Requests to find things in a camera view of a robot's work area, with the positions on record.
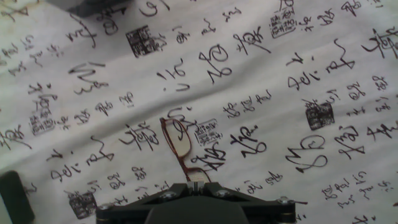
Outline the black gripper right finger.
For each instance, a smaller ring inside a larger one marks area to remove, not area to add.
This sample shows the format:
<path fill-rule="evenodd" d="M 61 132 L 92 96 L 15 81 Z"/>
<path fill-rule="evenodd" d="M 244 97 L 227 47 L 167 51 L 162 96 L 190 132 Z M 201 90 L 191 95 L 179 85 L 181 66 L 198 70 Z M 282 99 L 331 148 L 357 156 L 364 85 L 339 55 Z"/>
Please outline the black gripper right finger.
<path fill-rule="evenodd" d="M 205 223 L 295 223 L 295 201 L 282 196 L 263 200 L 217 182 L 196 183 L 197 215 Z"/>

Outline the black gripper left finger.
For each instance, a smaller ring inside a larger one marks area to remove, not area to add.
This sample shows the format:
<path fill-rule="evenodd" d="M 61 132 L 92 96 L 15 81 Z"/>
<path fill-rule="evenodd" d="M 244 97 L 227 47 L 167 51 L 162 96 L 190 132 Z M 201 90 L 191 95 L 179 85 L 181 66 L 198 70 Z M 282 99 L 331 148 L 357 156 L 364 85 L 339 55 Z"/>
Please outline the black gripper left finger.
<path fill-rule="evenodd" d="M 162 204 L 192 196 L 196 182 L 173 184 L 169 189 L 127 205 L 102 204 L 96 208 L 96 224 L 145 223 L 150 211 Z"/>

